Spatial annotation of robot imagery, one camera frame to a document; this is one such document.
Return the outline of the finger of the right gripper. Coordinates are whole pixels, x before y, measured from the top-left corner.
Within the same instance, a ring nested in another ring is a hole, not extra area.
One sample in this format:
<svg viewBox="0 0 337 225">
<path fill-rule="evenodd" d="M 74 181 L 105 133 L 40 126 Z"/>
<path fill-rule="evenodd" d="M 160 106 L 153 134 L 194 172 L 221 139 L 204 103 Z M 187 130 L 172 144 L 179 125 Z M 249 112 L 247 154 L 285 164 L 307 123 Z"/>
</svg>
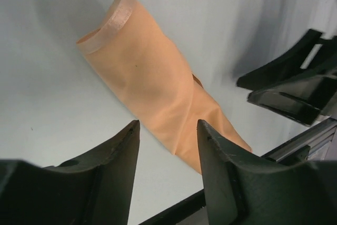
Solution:
<svg viewBox="0 0 337 225">
<path fill-rule="evenodd" d="M 287 80 L 301 72 L 301 65 L 314 46 L 323 42 L 322 32 L 309 29 L 285 53 L 271 62 L 241 76 L 236 86 L 255 91 Z"/>
<path fill-rule="evenodd" d="M 303 73 L 294 81 L 251 92 L 247 101 L 311 126 L 321 116 L 336 114 L 336 69 Z"/>
</svg>

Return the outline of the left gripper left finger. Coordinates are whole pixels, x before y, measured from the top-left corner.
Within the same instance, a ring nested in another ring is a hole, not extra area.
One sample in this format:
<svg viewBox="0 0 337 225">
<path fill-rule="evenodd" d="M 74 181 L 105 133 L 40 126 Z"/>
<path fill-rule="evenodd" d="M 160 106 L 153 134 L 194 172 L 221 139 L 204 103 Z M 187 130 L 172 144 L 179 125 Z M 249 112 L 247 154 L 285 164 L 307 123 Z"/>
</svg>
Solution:
<svg viewBox="0 0 337 225">
<path fill-rule="evenodd" d="M 1 224 L 127 224 L 140 123 L 59 166 L 1 161 Z"/>
</svg>

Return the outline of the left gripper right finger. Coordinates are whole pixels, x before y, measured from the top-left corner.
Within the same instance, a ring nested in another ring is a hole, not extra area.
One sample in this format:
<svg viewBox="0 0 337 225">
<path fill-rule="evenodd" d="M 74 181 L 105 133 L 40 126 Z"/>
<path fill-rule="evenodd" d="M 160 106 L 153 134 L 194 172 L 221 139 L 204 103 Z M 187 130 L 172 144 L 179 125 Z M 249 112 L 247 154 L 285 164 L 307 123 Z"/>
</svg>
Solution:
<svg viewBox="0 0 337 225">
<path fill-rule="evenodd" d="M 282 165 L 204 120 L 197 142 L 209 224 L 336 224 L 336 162 Z"/>
</svg>

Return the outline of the peach satin napkin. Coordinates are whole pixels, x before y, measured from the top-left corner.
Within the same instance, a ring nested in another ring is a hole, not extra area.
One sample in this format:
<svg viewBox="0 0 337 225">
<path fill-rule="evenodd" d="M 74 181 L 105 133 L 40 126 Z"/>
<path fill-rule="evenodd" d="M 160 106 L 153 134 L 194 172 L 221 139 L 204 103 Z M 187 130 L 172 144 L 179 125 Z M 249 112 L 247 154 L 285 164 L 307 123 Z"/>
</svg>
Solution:
<svg viewBox="0 0 337 225">
<path fill-rule="evenodd" d="M 198 120 L 250 148 L 138 0 L 114 0 L 98 29 L 76 44 L 129 111 L 195 171 L 201 171 Z"/>
</svg>

